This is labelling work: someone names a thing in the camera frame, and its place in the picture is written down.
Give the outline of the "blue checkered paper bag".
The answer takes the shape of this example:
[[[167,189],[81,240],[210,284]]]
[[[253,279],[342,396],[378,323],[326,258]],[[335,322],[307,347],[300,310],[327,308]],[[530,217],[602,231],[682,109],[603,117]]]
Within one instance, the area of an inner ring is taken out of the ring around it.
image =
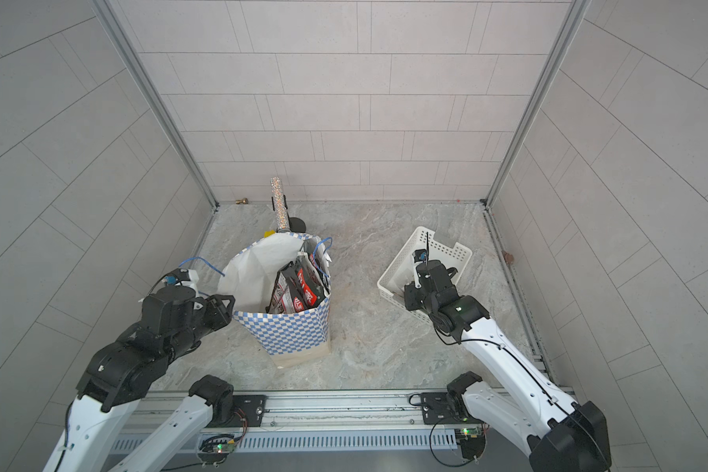
[[[279,369],[332,353],[332,238],[274,233],[234,256],[218,273],[218,294]]]

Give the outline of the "black red condiment packet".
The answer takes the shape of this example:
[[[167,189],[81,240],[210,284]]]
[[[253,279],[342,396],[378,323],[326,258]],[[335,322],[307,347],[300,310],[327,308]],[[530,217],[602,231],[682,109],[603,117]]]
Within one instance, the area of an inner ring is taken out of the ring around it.
[[[327,298],[324,274],[308,255],[300,253],[277,272],[267,311],[270,314],[302,313],[317,308]]]

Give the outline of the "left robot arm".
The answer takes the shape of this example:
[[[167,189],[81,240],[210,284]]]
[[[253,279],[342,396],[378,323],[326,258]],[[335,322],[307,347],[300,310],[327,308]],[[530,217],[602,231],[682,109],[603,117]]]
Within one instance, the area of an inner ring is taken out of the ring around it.
[[[197,350],[205,336],[231,323],[231,295],[202,297],[186,285],[166,285],[147,295],[142,317],[92,356],[65,415],[64,431],[45,464],[47,471],[98,471],[153,383],[177,359]],[[170,417],[117,471],[159,471],[208,424],[233,419],[233,387],[207,375],[197,381]]]

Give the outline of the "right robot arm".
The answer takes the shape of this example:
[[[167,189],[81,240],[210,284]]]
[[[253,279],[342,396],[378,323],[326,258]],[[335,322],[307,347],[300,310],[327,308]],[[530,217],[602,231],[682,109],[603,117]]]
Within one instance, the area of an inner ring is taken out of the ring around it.
[[[578,403],[543,375],[507,338],[489,311],[461,295],[453,272],[436,260],[413,265],[405,307],[424,311],[439,340],[474,355],[509,393],[499,396],[467,372],[448,385],[454,418],[480,420],[515,444],[535,471],[608,471],[612,455],[605,414]]]

